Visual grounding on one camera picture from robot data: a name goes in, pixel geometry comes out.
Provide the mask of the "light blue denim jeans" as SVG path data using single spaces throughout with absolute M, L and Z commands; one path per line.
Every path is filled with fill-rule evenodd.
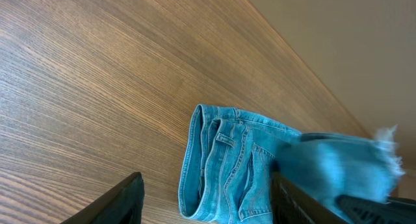
M 375 138 L 302 133 L 238 108 L 198 105 L 191 117 L 178 188 L 186 219 L 218 223 L 270 223 L 272 171 L 340 218 L 336 198 L 383 203 L 403 170 L 394 129 Z

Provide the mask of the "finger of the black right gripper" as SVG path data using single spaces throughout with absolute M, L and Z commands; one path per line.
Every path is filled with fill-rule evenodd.
M 415 200 L 389 197 L 385 203 L 340 195 L 338 207 L 355 224 L 415 224 Z

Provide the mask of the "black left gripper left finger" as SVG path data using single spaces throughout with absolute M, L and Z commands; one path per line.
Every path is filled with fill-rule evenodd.
M 144 181 L 134 172 L 62 224 L 141 224 Z

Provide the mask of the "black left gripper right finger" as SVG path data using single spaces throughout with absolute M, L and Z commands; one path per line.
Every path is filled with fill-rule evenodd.
M 270 205 L 273 223 L 345 224 L 346 221 L 308 196 L 279 172 L 272 173 Z

